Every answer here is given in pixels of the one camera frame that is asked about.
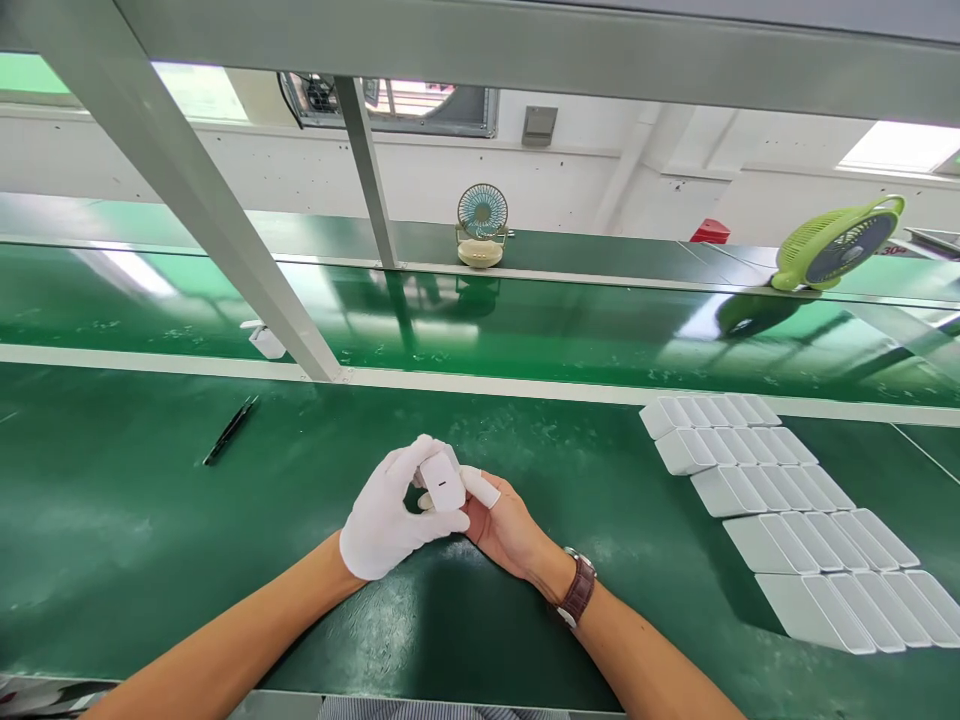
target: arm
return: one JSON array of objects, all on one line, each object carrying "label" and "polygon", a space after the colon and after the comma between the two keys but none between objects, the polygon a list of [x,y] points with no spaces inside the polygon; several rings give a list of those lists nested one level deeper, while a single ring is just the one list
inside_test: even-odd
[{"label": "arm", "polygon": [[467,528],[460,511],[412,515],[403,496],[442,444],[421,435],[373,471],[343,530],[84,713],[84,720],[220,720],[311,625],[421,545]]},{"label": "arm", "polygon": [[[506,480],[473,468],[462,476],[473,496],[466,506],[467,537],[504,570],[533,584],[547,602],[559,605],[576,573],[573,558],[540,529]],[[499,500],[488,485],[499,490]],[[478,497],[489,499],[492,508]],[[634,720],[743,720],[706,675],[599,582],[574,634]]]},{"label": "arm", "polygon": [[84,720],[227,717],[294,640],[366,584],[347,570],[339,538],[161,655]]}]

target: fan grille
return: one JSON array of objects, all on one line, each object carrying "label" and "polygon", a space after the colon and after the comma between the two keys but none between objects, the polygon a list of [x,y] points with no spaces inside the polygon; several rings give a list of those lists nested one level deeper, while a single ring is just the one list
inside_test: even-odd
[{"label": "fan grille", "polygon": [[471,237],[493,237],[507,224],[507,200],[493,185],[478,183],[460,198],[457,219]]},{"label": "fan grille", "polygon": [[813,259],[807,268],[807,282],[826,282],[857,267],[890,237],[896,224],[896,216],[889,213],[875,215],[857,223]]}]

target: hand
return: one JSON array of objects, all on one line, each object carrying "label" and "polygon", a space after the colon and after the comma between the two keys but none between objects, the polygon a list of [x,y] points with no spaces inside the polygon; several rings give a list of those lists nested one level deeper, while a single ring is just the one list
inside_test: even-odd
[{"label": "hand", "polygon": [[467,537],[497,565],[559,605],[573,584],[576,561],[540,529],[506,480],[468,465],[461,467],[460,477],[469,493]]},{"label": "hand", "polygon": [[420,463],[442,448],[443,443],[421,435],[377,465],[340,533],[340,555],[356,577],[379,580],[424,544],[465,532],[470,526],[460,510],[414,515],[403,506],[407,486]]}]

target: red object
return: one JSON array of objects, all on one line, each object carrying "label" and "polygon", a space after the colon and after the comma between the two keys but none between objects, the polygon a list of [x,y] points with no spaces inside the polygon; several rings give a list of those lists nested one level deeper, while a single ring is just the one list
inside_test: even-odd
[{"label": "red object", "polygon": [[723,245],[730,239],[730,228],[721,222],[707,218],[690,238],[690,242],[708,242]]}]

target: small white device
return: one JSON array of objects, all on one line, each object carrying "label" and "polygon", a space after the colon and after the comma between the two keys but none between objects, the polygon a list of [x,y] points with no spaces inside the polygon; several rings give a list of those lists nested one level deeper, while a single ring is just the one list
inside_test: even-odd
[{"label": "small white device", "polygon": [[[417,479],[427,489],[437,512],[459,510],[467,501],[467,491],[460,479],[460,463],[453,448],[446,443],[442,452],[431,455],[420,464]],[[421,508],[424,504],[429,503],[419,503]]]}]

